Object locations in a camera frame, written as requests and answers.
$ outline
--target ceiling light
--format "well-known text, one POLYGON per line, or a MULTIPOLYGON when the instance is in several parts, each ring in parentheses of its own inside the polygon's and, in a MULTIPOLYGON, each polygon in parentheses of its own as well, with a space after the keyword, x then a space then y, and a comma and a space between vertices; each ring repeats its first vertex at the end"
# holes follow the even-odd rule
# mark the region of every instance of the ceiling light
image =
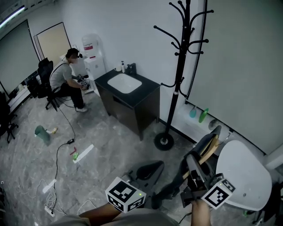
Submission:
POLYGON ((19 15, 22 11, 24 11, 25 7, 22 6, 21 8, 17 9, 15 12, 13 12, 11 15, 9 15, 1 24, 0 29, 4 27, 11 19, 15 18, 17 15, 19 15))

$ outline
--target man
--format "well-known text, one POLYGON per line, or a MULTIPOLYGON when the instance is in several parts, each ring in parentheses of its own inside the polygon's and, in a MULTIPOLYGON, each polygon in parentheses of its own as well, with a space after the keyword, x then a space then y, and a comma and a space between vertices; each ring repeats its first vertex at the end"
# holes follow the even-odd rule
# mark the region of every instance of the man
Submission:
MULTIPOLYGON (((64 216, 50 226, 177 226, 175 220, 164 213, 150 209, 134 209, 124 214, 107 203, 79 216, 64 216)), ((211 226, 208 205, 198 200, 192 202, 191 226, 211 226)))
POLYGON ((56 97, 70 96, 75 110, 77 112, 86 112, 88 109, 84 107, 84 101, 81 95, 81 90, 86 90, 85 86, 78 84, 72 76, 70 64, 76 64, 78 61, 79 51, 77 49, 69 49, 65 58, 57 64, 50 76, 50 85, 52 91, 55 90, 56 97))

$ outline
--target human hand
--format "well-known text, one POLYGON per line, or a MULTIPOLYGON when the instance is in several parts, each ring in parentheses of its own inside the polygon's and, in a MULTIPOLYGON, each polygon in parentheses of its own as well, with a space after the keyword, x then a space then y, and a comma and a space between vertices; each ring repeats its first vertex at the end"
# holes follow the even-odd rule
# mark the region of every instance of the human hand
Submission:
POLYGON ((191 226, 211 226, 208 204, 203 200, 193 201, 191 204, 191 226))

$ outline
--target black cable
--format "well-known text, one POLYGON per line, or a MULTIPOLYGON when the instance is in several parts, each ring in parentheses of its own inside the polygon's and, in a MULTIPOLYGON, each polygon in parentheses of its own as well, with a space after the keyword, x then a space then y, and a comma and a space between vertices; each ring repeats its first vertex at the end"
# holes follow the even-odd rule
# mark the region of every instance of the black cable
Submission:
POLYGON ((64 117, 66 118, 66 120, 69 122, 69 124, 70 124, 70 126, 71 126, 71 128, 72 128, 72 131, 73 131, 73 133, 74 133, 74 138, 73 138, 73 140, 74 140, 74 139, 76 138, 76 134, 75 134, 75 131, 74 131, 72 125, 71 125, 70 121, 67 119, 66 115, 62 112, 62 110, 61 110, 60 108, 59 108, 59 110, 60 110, 61 113, 64 115, 64 117))
POLYGON ((57 153, 56 153, 56 174, 55 174, 55 179, 54 179, 54 193, 55 193, 56 199, 55 199, 55 204, 54 204, 54 206, 53 206, 53 208, 52 208, 51 213, 53 213, 53 210, 54 210, 55 205, 56 205, 56 203, 57 203, 57 195, 56 195, 56 190, 55 190, 55 183, 56 183, 56 177, 57 177, 57 174, 58 174, 58 151, 59 151, 59 149, 60 149, 62 146, 66 145, 66 144, 68 144, 68 143, 62 144, 62 145, 57 149, 57 153))
POLYGON ((64 117, 66 118, 66 120, 69 122, 69 124, 70 124, 70 126, 71 126, 71 128, 72 128, 72 131, 73 131, 73 133, 74 133, 74 138, 71 139, 71 140, 68 140, 66 143, 60 145, 60 147, 57 149, 57 153, 56 153, 56 174, 55 174, 55 179, 54 179, 54 193, 55 193, 56 199, 55 199, 55 203, 54 203, 54 206, 53 206, 53 208, 52 208, 51 213, 53 213, 53 210, 54 210, 55 205, 56 205, 56 203, 57 203, 57 195, 56 195, 56 190, 55 190, 55 183, 56 183, 56 177, 57 177, 57 174, 58 174, 58 152, 59 152, 59 149, 60 149, 62 146, 66 145, 66 144, 71 144, 71 143, 73 143, 73 142, 75 141, 75 138, 76 138, 75 131, 74 131, 74 129, 73 129, 73 127, 72 127, 70 121, 67 119, 66 115, 62 112, 62 110, 61 110, 60 108, 59 108, 59 110, 60 110, 61 113, 64 115, 64 117))
POLYGON ((69 100, 66 100, 66 99, 64 99, 64 98, 62 98, 62 97, 59 97, 59 98, 61 98, 61 99, 63 99, 64 101, 70 101, 72 98, 70 98, 69 100))
POLYGON ((69 108, 75 108, 75 107, 66 105, 63 101, 59 100, 58 98, 57 98, 57 100, 58 100, 59 102, 61 102, 62 104, 64 104, 65 106, 69 107, 69 108))
POLYGON ((187 217, 187 216, 189 216, 189 215, 191 215, 191 213, 186 214, 186 215, 182 218, 182 220, 180 220, 179 224, 184 220, 185 217, 187 217))

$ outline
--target door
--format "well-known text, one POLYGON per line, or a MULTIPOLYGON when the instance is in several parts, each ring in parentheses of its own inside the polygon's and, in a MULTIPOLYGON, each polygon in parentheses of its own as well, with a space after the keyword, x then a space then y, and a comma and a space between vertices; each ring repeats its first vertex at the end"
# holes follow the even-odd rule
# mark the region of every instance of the door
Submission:
POLYGON ((54 66, 61 61, 60 56, 71 48, 63 23, 39 33, 34 39, 36 45, 39 45, 39 54, 53 61, 54 66))

